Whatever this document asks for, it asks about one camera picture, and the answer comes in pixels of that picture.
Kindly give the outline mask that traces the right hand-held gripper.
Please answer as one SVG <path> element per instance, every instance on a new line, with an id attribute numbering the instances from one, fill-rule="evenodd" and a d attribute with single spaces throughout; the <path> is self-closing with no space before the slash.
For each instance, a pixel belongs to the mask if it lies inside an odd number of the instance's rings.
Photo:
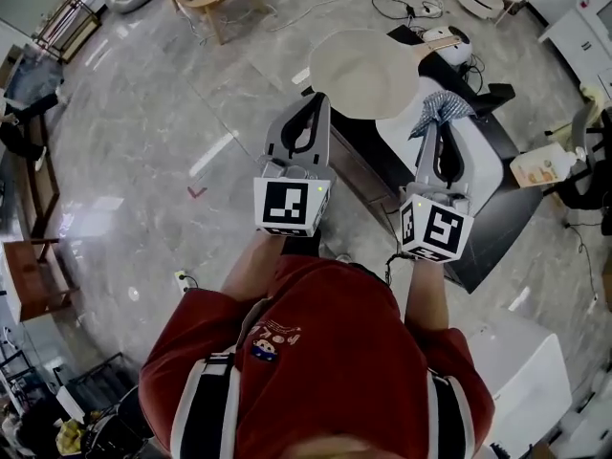
<path id="1" fill-rule="evenodd" d="M 402 253 L 434 263 L 462 256 L 474 221 L 465 187 L 452 187 L 465 180 L 470 150 L 468 140 L 451 122 L 446 124 L 446 175 L 440 166 L 443 149 L 439 124 L 433 121 L 422 142 L 417 182 L 405 187 L 399 210 Z"/>

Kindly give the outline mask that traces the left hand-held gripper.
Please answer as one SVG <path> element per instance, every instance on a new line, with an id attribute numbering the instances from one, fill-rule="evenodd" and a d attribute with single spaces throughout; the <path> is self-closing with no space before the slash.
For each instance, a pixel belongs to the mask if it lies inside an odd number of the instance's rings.
<path id="1" fill-rule="evenodd" d="M 300 98 L 271 123 L 253 179 L 254 223 L 270 234 L 312 237 L 336 180 L 328 165 L 331 107 L 321 92 Z"/>

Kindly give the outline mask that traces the round beige pan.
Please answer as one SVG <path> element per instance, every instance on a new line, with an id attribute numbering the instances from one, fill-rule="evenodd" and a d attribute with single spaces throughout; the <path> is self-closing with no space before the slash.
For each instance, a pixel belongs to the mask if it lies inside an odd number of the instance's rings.
<path id="1" fill-rule="evenodd" d="M 311 86 L 349 119 L 393 119 L 419 92 L 421 61 L 461 42 L 452 35 L 406 45 L 374 30 L 336 32 L 311 52 Z"/>

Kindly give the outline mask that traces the person's right forearm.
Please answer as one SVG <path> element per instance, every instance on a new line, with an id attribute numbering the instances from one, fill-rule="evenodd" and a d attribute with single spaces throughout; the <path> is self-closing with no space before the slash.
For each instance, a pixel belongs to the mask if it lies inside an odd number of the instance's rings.
<path id="1" fill-rule="evenodd" d="M 449 328 L 444 268 L 441 264 L 424 259 L 414 262 L 404 322 L 430 331 Z"/>

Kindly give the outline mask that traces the person's left forearm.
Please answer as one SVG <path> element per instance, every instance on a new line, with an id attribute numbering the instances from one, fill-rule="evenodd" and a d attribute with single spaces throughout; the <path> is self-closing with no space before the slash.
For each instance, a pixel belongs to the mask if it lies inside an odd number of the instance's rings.
<path id="1" fill-rule="evenodd" d="M 273 283 L 285 238 L 257 230 L 229 271 L 220 292 L 236 301 L 258 299 Z"/>

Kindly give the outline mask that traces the white sink basin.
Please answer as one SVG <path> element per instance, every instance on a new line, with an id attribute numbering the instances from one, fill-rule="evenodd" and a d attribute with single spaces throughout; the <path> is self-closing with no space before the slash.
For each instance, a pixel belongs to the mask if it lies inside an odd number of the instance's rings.
<path id="1" fill-rule="evenodd" d="M 420 78 L 420 88 L 411 103 L 392 119 L 376 121 L 376 128 L 393 152 L 400 158 L 409 171 L 416 177 L 423 138 L 410 139 L 410 133 L 423 110 L 425 97 L 443 87 L 429 77 Z M 465 180 L 452 187 L 464 186 L 470 196 L 470 216 L 489 201 L 503 180 L 503 166 L 483 133 L 478 129 L 475 119 L 467 117 L 450 121 L 468 140 L 470 166 Z"/>

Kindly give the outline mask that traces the dark wooden sink cabinet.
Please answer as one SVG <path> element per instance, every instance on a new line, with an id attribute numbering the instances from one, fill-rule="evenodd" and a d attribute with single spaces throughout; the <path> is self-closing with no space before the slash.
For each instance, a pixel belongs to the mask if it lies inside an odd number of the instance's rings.
<path id="1" fill-rule="evenodd" d="M 423 43 L 405 26 L 388 35 L 406 45 Z M 435 80 L 443 90 L 459 95 L 469 104 L 478 95 L 436 53 L 421 61 L 419 76 Z M 468 293 L 473 293 L 502 259 L 542 199 L 539 191 L 516 186 L 509 165 L 518 151 L 496 117 L 490 114 L 472 118 L 501 160 L 503 180 L 489 201 L 472 216 L 474 221 L 463 254 L 447 270 L 449 279 Z M 342 180 L 362 199 L 386 207 L 397 206 L 404 188 L 415 177 L 380 136 L 376 121 L 349 119 L 332 107 L 331 124 L 337 144 L 331 162 Z"/>

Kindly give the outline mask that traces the black faucet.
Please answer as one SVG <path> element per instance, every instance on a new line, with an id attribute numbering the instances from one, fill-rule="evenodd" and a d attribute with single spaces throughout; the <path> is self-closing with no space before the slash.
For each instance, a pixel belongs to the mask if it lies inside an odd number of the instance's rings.
<path id="1" fill-rule="evenodd" d="M 515 91 L 511 84 L 491 83 L 489 92 L 474 96 L 470 106 L 476 117 L 483 118 L 492 114 L 513 98 L 515 98 Z"/>

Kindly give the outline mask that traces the person's dark trousers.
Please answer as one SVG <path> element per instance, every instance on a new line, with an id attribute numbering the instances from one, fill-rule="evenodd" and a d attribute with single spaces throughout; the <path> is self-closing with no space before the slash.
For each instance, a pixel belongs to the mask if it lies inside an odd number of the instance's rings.
<path id="1" fill-rule="evenodd" d="M 321 230 L 316 229 L 314 235 L 312 237 L 286 237 L 285 244 L 283 250 L 281 252 L 282 255 L 299 255 L 299 256 L 310 256 L 314 258 L 319 258 L 319 246 L 321 243 Z M 356 270 L 359 270 L 363 273 L 369 274 L 374 279 L 378 280 L 384 285 L 387 283 L 378 277 L 375 273 L 364 267 L 362 264 L 351 262 L 344 263 Z"/>

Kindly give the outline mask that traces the white round device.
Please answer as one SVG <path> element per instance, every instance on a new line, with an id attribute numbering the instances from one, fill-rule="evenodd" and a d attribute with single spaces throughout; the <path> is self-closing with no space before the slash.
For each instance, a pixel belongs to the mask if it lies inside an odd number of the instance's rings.
<path id="1" fill-rule="evenodd" d="M 430 42 L 452 36 L 459 37 L 461 42 L 459 44 L 438 50 L 437 54 L 448 65 L 458 67 L 467 63 L 472 56 L 472 41 L 463 31 L 454 26 L 436 27 L 425 31 L 422 34 L 422 40 L 424 42 Z"/>

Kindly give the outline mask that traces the black metal chair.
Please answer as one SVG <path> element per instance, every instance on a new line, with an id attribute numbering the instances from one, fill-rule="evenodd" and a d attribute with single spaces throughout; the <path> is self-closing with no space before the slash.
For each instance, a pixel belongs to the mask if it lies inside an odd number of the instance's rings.
<path id="1" fill-rule="evenodd" d="M 612 208 L 612 119 L 606 110 L 589 100 L 574 115 L 568 132 L 558 129 L 545 134 L 570 152 L 580 148 L 585 157 L 565 181 L 545 188 L 543 195 L 556 194 L 573 209 Z"/>

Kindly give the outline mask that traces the person's red shirt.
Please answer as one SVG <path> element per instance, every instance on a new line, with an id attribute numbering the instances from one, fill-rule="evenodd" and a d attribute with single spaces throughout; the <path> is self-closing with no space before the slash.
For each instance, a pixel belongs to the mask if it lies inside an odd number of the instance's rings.
<path id="1" fill-rule="evenodd" d="M 241 374 L 235 459 L 278 459 L 334 433 L 426 459 L 429 372 L 459 382 L 484 442 L 494 404 L 459 330 L 404 323 L 384 283 L 335 260 L 282 256 L 269 297 L 246 335 L 250 302 L 201 289 L 183 297 L 140 376 L 144 416 L 164 447 L 194 364 L 232 345 Z"/>

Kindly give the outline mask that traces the white box-shaped cabinet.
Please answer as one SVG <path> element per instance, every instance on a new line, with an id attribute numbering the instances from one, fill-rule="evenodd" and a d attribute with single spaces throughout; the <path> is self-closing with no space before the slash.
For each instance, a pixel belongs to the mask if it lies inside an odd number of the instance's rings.
<path id="1" fill-rule="evenodd" d="M 487 446 L 519 459 L 559 422 L 572 394 L 557 334 L 507 310 L 468 339 L 475 369 L 495 411 Z"/>

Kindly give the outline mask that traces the long wooden bench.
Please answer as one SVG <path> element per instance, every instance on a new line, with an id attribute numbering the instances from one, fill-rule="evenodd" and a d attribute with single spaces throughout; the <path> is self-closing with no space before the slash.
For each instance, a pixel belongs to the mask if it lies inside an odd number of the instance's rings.
<path id="1" fill-rule="evenodd" d="M 46 154 L 38 171 L 31 161 L 14 156 L 11 160 L 25 231 L 30 238 L 42 238 L 60 196 L 51 154 Z"/>

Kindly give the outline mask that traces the brown wooden side table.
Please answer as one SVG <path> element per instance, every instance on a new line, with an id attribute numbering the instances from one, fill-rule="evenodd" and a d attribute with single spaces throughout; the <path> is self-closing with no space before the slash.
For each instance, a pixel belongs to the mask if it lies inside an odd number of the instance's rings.
<path id="1" fill-rule="evenodd" d="M 71 305 L 80 288 L 59 253 L 58 238 L 0 244 L 0 274 L 13 320 L 21 323 Z"/>

